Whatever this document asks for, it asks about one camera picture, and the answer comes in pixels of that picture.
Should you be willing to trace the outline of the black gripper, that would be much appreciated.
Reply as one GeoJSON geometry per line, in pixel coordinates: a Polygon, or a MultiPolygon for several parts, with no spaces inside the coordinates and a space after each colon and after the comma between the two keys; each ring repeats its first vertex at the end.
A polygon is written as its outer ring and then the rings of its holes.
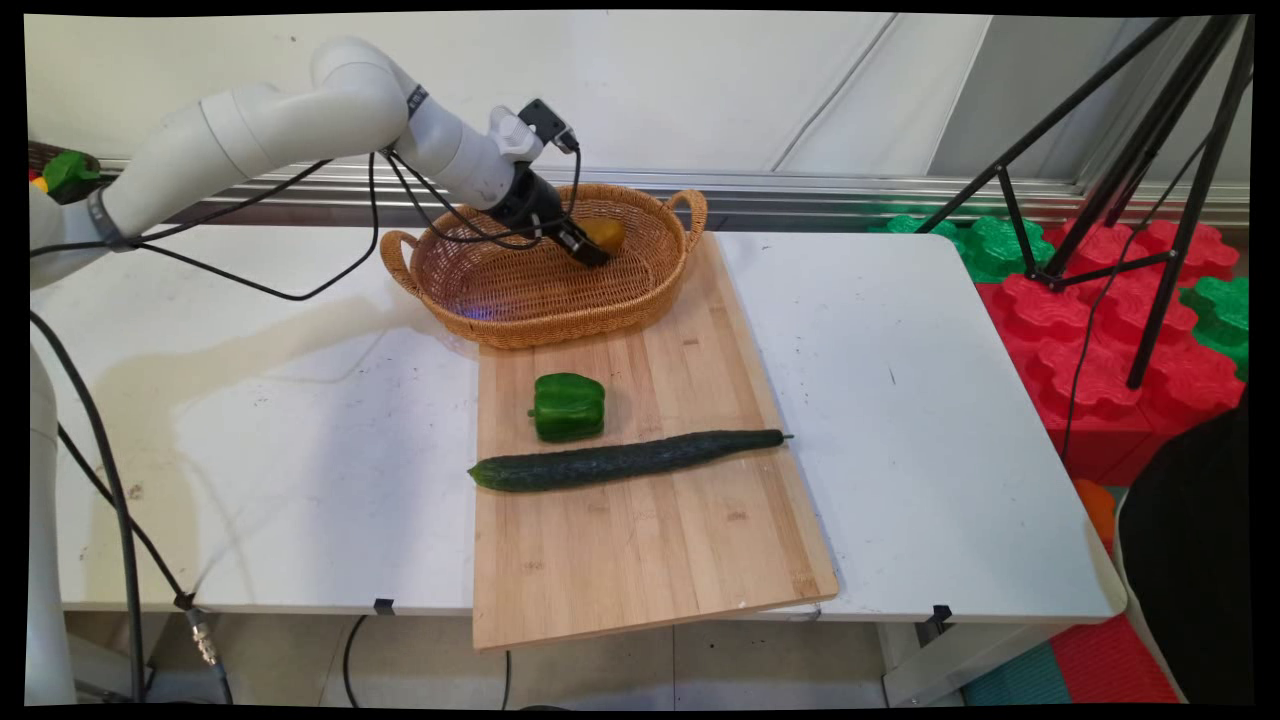
{"type": "Polygon", "coordinates": [[[588,268],[603,266],[613,258],[596,242],[611,232],[599,222],[570,222],[559,191],[534,170],[516,170],[506,195],[488,209],[488,215],[506,228],[493,236],[500,247],[532,247],[550,240],[588,268]]]}

